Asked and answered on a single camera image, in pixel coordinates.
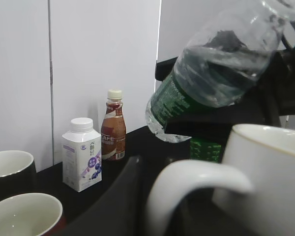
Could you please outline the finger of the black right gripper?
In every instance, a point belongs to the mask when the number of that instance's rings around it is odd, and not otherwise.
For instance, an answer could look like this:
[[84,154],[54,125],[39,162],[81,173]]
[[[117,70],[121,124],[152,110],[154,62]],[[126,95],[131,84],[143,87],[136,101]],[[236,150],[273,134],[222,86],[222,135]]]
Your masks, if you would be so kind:
[[174,78],[176,58],[157,63],[161,86],[154,94],[154,134],[157,137],[228,137],[236,124],[262,124],[263,111],[253,91],[243,100],[220,108],[194,101]]

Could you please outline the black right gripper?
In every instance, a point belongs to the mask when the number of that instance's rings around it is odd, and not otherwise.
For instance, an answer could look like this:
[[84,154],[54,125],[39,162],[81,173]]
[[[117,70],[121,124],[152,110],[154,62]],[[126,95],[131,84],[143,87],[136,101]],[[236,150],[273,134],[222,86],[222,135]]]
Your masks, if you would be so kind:
[[[290,22],[295,31],[295,21]],[[280,116],[295,115],[295,45],[281,39],[284,50],[276,52],[258,85],[244,98],[241,123],[279,127]]]

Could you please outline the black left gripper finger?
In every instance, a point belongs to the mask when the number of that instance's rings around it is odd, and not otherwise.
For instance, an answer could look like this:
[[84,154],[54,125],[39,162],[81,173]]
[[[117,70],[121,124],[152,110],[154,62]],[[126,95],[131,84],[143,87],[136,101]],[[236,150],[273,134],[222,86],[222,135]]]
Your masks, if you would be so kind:
[[137,236],[144,161],[132,156],[110,188],[56,236]]

